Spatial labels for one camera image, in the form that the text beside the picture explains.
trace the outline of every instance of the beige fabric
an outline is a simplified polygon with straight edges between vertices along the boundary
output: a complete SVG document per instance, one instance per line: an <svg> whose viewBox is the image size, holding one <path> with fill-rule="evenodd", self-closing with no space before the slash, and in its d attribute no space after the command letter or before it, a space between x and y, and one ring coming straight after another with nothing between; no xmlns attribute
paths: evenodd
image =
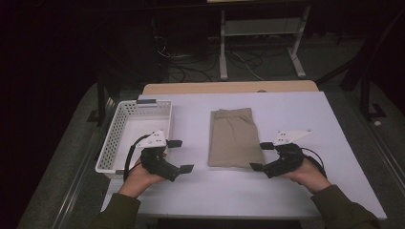
<svg viewBox="0 0 405 229"><path fill-rule="evenodd" d="M265 163L251 109L212 112L208 165L250 168L250 162Z"/></svg>

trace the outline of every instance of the white table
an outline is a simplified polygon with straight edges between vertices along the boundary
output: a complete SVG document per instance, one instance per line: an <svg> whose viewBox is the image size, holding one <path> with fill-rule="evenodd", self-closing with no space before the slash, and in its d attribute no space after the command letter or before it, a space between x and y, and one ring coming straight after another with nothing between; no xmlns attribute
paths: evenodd
<svg viewBox="0 0 405 229"><path fill-rule="evenodd" d="M167 160L180 166L195 164L191 174L164 181L139 197L139 214L161 218L314 219L319 213L310 193L288 179L268 179L248 169L208 167L210 112L250 107L259 138L272 141L279 130L307 130L312 134L295 143L318 153L332 183L379 219L386 215L363 174L325 95L321 92L244 94L144 94L173 102L171 139L181 148ZM278 158L264 151L266 162ZM112 180L104 200L122 184Z"/></svg>

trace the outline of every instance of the person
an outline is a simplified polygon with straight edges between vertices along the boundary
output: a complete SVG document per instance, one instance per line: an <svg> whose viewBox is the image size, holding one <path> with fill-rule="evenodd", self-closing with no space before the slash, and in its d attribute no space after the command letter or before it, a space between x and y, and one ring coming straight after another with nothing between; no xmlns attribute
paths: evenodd
<svg viewBox="0 0 405 229"><path fill-rule="evenodd" d="M326 228L369 229L380 228L378 219L363 206L351 202L345 194L331 184L307 159L298 169L281 175L304 185L312 194ZM141 164L129 174L121 188L113 194L104 212L99 213L90 225L96 228L134 228L140 206L137 197L154 183L164 178L149 174Z"/></svg>

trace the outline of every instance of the sleeve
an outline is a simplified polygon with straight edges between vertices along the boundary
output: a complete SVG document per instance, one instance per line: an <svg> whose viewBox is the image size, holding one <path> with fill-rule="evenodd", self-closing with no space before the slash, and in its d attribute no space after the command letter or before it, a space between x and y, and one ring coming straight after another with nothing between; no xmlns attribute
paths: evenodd
<svg viewBox="0 0 405 229"><path fill-rule="evenodd" d="M96 216L89 229L133 229L139 206L136 198L113 194L107 208Z"/></svg>
<svg viewBox="0 0 405 229"><path fill-rule="evenodd" d="M328 229L380 228L378 219L358 203L332 185L311 197Z"/></svg>

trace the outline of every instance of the white plastic basket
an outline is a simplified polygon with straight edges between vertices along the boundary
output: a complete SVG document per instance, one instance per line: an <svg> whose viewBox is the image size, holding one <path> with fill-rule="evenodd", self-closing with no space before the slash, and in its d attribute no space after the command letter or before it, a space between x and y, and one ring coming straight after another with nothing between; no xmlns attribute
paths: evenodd
<svg viewBox="0 0 405 229"><path fill-rule="evenodd" d="M104 140L96 171L108 178L122 178L129 149L141 136L162 130L169 139L171 101L132 100L120 102ZM130 168L140 157L136 149Z"/></svg>

